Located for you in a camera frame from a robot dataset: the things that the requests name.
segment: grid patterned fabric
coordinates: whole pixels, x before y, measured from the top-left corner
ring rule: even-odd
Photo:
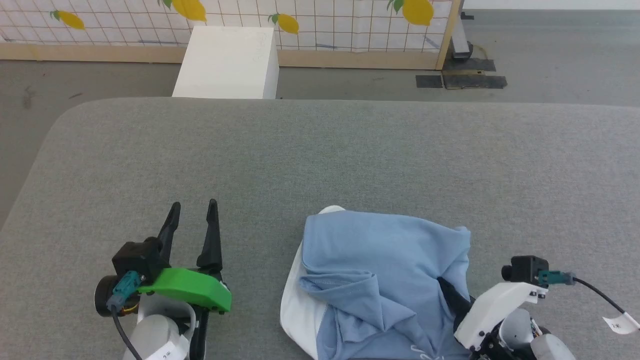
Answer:
[[[253,26],[275,28],[278,49],[437,53],[452,6],[452,0],[424,0],[434,14],[429,26],[419,26],[388,0],[199,1],[206,22],[185,18],[165,0],[0,0],[0,36],[26,44],[186,47],[193,26]],[[67,24],[69,14],[83,28]],[[274,14],[280,14],[275,24]],[[295,19],[297,34],[281,28],[282,14]]]

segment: blue cloth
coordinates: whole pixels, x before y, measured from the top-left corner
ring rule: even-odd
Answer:
[[[337,211],[307,218],[300,286],[327,302],[318,360],[466,360],[436,280],[468,298],[470,233],[401,215]]]

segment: black cable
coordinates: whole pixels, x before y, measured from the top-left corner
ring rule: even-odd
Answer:
[[[116,324],[116,329],[118,329],[118,333],[120,334],[122,341],[124,341],[125,345],[127,345],[127,348],[129,349],[129,351],[131,351],[133,357],[135,357],[136,360],[142,360],[142,357],[140,357],[140,354],[138,354],[136,348],[133,347],[133,344],[131,343],[131,341],[129,341],[129,338],[122,329],[122,325],[120,324],[120,319],[118,319],[118,313],[116,312],[115,306],[111,306],[111,317],[113,318],[113,322]]]
[[[573,281],[575,282],[579,282],[582,285],[588,287],[589,289],[593,290],[596,294],[600,295],[603,299],[605,299],[608,303],[611,304],[611,306],[615,307],[616,310],[618,310],[621,314],[624,314],[625,311],[624,309],[622,309],[622,307],[620,307],[619,305],[616,304],[615,301],[611,300],[607,295],[604,295],[604,293],[600,290],[598,290],[595,286],[591,285],[590,283],[582,280],[582,279],[578,279],[577,277],[573,278]]]

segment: white wall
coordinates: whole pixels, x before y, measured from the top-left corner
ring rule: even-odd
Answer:
[[[640,0],[465,0],[465,9],[640,10]]]

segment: white tag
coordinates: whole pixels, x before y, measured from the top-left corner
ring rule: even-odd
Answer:
[[[184,336],[180,337],[178,346],[171,341],[167,341],[161,348],[151,354],[146,360],[184,360],[187,357],[189,340]]]
[[[627,313],[624,313],[615,319],[608,319],[605,317],[603,317],[603,319],[616,334],[627,335],[632,332],[640,331],[638,323]]]

